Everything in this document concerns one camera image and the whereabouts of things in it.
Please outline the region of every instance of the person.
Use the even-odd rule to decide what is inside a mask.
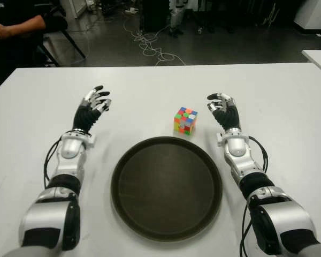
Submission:
[[[176,0],[175,8],[171,11],[169,35],[177,38],[178,35],[183,35],[183,31],[179,29],[182,23],[186,5],[188,0]]]
[[[18,67],[29,67],[37,44],[31,33],[45,22],[30,0],[0,0],[0,85]]]

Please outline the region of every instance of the robotic hand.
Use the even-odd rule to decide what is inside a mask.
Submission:
[[[252,158],[233,98],[217,93],[208,100],[213,100],[208,109],[225,130],[224,135],[217,134],[218,145],[224,147],[232,177],[247,200],[260,249],[269,255],[321,257],[321,243],[309,214],[276,187]]]
[[[83,181],[86,149],[94,146],[89,134],[99,116],[109,110],[109,92],[92,89],[78,107],[73,129],[64,133],[57,148],[58,164],[45,190],[37,197],[19,228],[21,248],[5,257],[56,256],[74,249],[80,240],[78,196]]]

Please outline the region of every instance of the black sleeve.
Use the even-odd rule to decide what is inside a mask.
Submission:
[[[14,2],[14,12],[17,15],[17,23],[25,22],[37,15],[34,0],[11,0]]]

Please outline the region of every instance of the gray floor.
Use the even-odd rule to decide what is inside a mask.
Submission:
[[[158,61],[157,56],[143,56],[139,42],[123,28],[125,23],[127,29],[136,32],[138,15],[117,13],[104,19],[100,13],[86,12],[77,20],[68,18],[68,23],[70,35],[87,58],[83,61],[63,35],[53,33],[45,46],[61,66],[154,66]],[[186,65],[306,62],[302,49],[321,49],[321,37],[304,35],[294,28],[236,26],[235,33],[229,34],[217,27],[213,34],[206,30],[198,35],[195,23],[185,19],[182,29],[185,34],[178,39],[161,32],[152,45],[178,55]],[[159,65],[182,62],[176,58]]]

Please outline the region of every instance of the white wall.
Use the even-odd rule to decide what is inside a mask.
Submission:
[[[306,0],[295,17],[304,29],[321,29],[321,0]]]

